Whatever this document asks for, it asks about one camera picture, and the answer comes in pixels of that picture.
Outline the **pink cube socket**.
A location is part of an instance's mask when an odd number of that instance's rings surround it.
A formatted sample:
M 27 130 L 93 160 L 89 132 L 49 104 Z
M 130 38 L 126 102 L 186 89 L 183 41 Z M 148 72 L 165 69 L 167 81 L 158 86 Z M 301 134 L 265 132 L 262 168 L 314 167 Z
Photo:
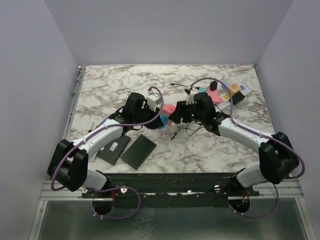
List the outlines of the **pink cube socket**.
M 172 120 L 170 120 L 169 118 L 167 119 L 166 127 L 172 132 L 178 129 L 178 125 L 174 123 Z

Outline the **blue plug adapter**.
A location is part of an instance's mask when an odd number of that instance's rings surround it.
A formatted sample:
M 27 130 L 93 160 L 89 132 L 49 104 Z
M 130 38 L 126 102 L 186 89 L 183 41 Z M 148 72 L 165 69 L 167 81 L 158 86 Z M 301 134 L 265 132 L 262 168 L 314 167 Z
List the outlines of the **blue plug adapter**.
M 162 126 L 158 127 L 158 130 L 161 130 L 166 127 L 167 122 L 168 122 L 168 117 L 166 115 L 161 115 L 160 120 L 162 122 Z

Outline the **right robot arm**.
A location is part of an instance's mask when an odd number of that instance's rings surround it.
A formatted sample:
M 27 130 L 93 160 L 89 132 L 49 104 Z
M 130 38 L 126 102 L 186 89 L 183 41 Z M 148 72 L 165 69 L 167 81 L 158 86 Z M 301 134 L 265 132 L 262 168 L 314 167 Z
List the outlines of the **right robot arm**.
M 284 133 L 259 132 L 237 123 L 230 114 L 217 111 L 204 92 L 195 94 L 193 100 L 193 103 L 178 101 L 169 119 L 175 124 L 200 123 L 208 132 L 234 140 L 259 157 L 258 164 L 240 170 L 233 177 L 229 189 L 234 195 L 242 195 L 254 184 L 279 184 L 299 166 L 299 158 Z

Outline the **pink square plug adapter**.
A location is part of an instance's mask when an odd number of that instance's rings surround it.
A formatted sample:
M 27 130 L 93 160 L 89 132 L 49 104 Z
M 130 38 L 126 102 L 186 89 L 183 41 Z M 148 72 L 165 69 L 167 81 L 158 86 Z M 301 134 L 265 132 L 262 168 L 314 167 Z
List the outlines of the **pink square plug adapter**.
M 174 111 L 176 110 L 176 107 L 172 104 L 166 104 L 162 108 L 161 115 L 165 115 L 169 117 Z

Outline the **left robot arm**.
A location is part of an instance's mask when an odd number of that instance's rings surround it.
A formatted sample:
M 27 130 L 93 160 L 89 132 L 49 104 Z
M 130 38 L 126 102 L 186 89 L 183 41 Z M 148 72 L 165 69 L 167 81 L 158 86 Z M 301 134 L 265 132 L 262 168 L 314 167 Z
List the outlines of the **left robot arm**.
M 111 190 L 108 178 L 97 170 L 89 170 L 89 160 L 107 144 L 122 137 L 134 127 L 157 129 L 163 125 L 160 118 L 164 98 L 156 87 L 148 89 L 148 95 L 133 92 L 124 106 L 112 113 L 100 125 L 86 135 L 72 141 L 61 140 L 53 153 L 47 174 L 51 189 L 64 188 L 71 192 L 83 187 L 92 189 L 97 196 L 106 197 Z

